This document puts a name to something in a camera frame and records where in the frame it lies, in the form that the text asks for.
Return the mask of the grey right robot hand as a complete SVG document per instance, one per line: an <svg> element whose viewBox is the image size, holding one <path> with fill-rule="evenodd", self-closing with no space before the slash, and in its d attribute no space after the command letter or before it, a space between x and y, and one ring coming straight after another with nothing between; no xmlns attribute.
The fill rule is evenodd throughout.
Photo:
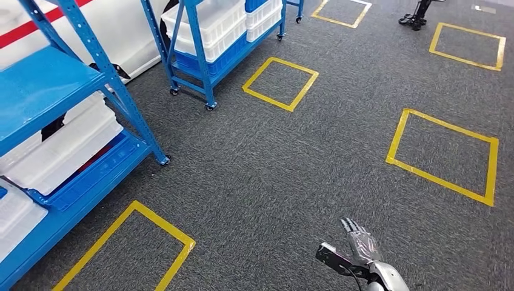
<svg viewBox="0 0 514 291"><path fill-rule="evenodd" d="M378 243L370 232L350 218L343 217L340 222L347 232L353 262L357 266L367 267L373 262L382 261Z"/></svg>

